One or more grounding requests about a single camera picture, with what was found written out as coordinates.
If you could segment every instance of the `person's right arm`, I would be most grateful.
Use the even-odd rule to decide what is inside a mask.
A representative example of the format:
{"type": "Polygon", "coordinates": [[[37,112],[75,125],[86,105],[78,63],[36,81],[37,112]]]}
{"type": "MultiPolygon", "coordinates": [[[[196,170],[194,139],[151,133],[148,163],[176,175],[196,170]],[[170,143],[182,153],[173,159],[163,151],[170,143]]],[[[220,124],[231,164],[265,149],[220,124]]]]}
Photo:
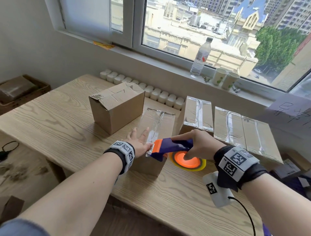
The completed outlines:
{"type": "MultiPolygon", "coordinates": [[[[200,130],[192,130],[171,139],[193,139],[193,148],[185,159],[198,157],[212,160],[215,153],[225,146],[200,130]]],[[[308,199],[267,173],[244,183],[241,189],[272,235],[311,235],[311,201],[308,199]]]]}

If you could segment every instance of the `table leg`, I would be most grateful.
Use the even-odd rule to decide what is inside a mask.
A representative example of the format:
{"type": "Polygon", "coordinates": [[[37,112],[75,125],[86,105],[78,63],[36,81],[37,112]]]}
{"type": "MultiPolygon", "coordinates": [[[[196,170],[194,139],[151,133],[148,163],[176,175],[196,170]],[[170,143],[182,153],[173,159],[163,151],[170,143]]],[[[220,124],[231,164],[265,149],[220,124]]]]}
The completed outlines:
{"type": "Polygon", "coordinates": [[[66,175],[65,175],[63,168],[61,168],[59,165],[55,164],[54,162],[49,161],[48,159],[46,159],[46,161],[48,162],[48,165],[52,169],[52,172],[54,173],[57,181],[59,183],[63,182],[66,179],[66,175]]]}

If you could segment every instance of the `forearm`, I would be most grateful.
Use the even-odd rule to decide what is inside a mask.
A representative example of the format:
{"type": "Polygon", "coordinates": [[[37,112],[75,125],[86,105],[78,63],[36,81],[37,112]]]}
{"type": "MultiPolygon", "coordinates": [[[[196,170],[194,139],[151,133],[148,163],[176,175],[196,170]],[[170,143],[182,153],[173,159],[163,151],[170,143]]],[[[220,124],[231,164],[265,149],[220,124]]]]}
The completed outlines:
{"type": "Polygon", "coordinates": [[[269,174],[242,186],[256,211],[275,236],[310,235],[311,202],[269,174]]]}
{"type": "Polygon", "coordinates": [[[105,153],[58,185],[19,218],[41,225],[51,236],[90,235],[122,166],[118,155],[105,153]]]}

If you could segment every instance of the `bottle label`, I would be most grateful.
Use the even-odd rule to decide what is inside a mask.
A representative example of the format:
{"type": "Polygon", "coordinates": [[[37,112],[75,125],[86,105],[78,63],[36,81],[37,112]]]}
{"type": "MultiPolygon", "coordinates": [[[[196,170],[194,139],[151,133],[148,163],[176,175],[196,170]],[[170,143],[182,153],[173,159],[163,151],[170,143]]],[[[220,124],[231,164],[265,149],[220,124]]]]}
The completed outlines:
{"type": "Polygon", "coordinates": [[[196,60],[199,60],[199,61],[202,61],[202,62],[206,62],[206,60],[207,60],[207,58],[208,58],[208,55],[209,55],[209,54],[203,55],[202,52],[198,51],[198,52],[197,52],[197,56],[196,56],[195,59],[196,59],[196,60]]]}

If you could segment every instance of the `blue sleeve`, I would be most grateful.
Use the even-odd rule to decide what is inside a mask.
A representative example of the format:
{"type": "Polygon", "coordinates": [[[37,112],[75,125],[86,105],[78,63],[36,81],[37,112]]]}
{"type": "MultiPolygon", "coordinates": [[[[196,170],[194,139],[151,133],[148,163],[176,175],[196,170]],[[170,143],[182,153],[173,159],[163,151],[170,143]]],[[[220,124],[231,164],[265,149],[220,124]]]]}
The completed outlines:
{"type": "Polygon", "coordinates": [[[2,224],[0,236],[49,236],[39,225],[24,219],[13,219],[2,224]]]}

